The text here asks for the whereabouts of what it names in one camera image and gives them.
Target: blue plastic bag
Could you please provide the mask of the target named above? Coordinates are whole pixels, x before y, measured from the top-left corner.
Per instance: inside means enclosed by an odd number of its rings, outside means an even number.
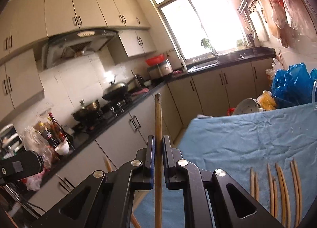
[[[278,108],[286,108],[312,102],[317,70],[309,74],[304,63],[294,64],[287,71],[278,70],[272,82],[272,95]]]

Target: cabinet handle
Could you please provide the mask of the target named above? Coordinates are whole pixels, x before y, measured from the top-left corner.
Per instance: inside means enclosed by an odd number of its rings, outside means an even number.
[[[58,182],[59,183],[59,185],[61,185],[68,193],[70,193],[70,191],[68,190],[68,189],[66,189],[65,187],[64,187],[64,185],[61,183],[61,182]]]
[[[228,85],[226,73],[224,73],[224,79],[226,80],[226,84]]]
[[[221,80],[221,85],[223,85],[222,78],[221,78],[221,73],[219,73],[219,77],[220,77],[220,80]]]
[[[138,125],[139,125],[139,128],[141,127],[141,124],[140,124],[140,122],[139,122],[139,120],[137,119],[137,117],[134,115],[133,116],[133,119],[136,119],[136,121],[137,121],[137,123],[138,123]]]
[[[74,26],[77,26],[77,19],[76,19],[76,17],[73,17],[73,20],[75,21],[75,22],[73,22],[73,23],[74,23]]]
[[[8,80],[9,80],[9,85],[10,85],[10,91],[12,91],[10,76],[8,77]]]
[[[193,83],[191,81],[190,81],[190,83],[191,83],[191,89],[195,92],[195,89],[193,87]]]
[[[253,67],[254,68],[254,74],[256,75],[256,68],[255,67]],[[257,79],[257,76],[256,76],[256,79]]]
[[[67,180],[66,178],[64,178],[64,180],[67,181],[67,183],[69,183],[73,188],[75,188],[74,185],[69,182],[69,180]]]
[[[129,122],[132,122],[132,124],[133,124],[133,126],[134,126],[134,128],[135,128],[134,132],[137,132],[137,127],[135,126],[133,120],[132,120],[132,119],[129,119]]]
[[[5,80],[3,80],[3,84],[4,84],[4,88],[5,88],[5,94],[7,95],[8,92],[7,92],[7,87],[5,86]]]
[[[80,17],[80,16],[78,16],[78,18],[79,18],[79,20],[80,20],[79,25],[82,25],[81,17]]]

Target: blue tablecloth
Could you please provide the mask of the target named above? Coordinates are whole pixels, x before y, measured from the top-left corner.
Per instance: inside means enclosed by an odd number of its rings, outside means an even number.
[[[250,191],[250,167],[258,172],[260,203],[269,210],[267,163],[277,179],[275,163],[281,166],[288,187],[292,224],[295,218],[294,183],[290,161],[298,163],[305,216],[317,195],[317,111],[305,104],[274,111],[193,119],[178,148],[183,158],[199,168],[224,169]],[[279,183],[279,216],[281,199]],[[184,227],[182,191],[169,191],[163,184],[163,227]],[[147,194],[134,215],[142,227],[154,227],[154,191]]]

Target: black countertop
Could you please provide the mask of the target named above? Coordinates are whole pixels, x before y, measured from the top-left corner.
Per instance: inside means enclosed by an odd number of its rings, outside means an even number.
[[[242,63],[246,63],[250,61],[275,57],[275,50],[272,48],[257,47],[257,51],[258,51],[257,56],[253,54],[253,51],[251,49],[234,52],[234,53],[237,53],[238,55],[242,54],[244,58],[238,59],[235,61],[229,61],[229,62],[228,61],[222,62],[221,56],[220,56],[219,63],[216,65],[213,65],[211,67],[208,67],[202,70],[193,71],[190,73],[182,73],[175,76],[169,76],[165,80],[161,80],[155,85],[152,85],[151,87],[149,87],[148,92],[141,94],[139,96],[133,97],[132,102],[125,108],[125,111],[123,113],[118,115],[118,117],[113,117],[112,119],[110,120],[108,119],[104,123],[101,123],[101,125],[98,126],[99,128],[96,128],[93,132],[90,132],[89,134],[82,133],[82,132],[75,134],[74,141],[72,143],[74,150],[71,151],[67,156],[61,157],[61,159],[55,164],[52,164],[50,170],[43,175],[41,186],[43,186],[46,182],[48,182],[48,180],[50,180],[61,168],[63,168],[70,160],[72,160],[76,155],[78,155],[86,146],[92,143],[97,137],[103,134],[107,129],[109,129],[112,125],[114,125],[117,121],[119,121],[129,111],[131,111],[138,104],[144,101],[145,98],[152,95],[158,89],[163,87],[166,83],[172,82],[174,80],[183,79],[189,76],[197,75],[200,73],[208,72],[211,70],[219,69],[219,68],[225,68],[225,67],[242,64]],[[35,193],[36,193],[35,191],[24,191],[24,193],[21,193],[21,194],[24,196],[24,198],[29,199]]]

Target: range hood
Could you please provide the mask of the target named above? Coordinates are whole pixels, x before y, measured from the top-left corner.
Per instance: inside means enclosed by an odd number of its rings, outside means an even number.
[[[42,48],[42,69],[52,68],[70,58],[92,54],[117,34],[115,30],[93,28],[51,37]]]

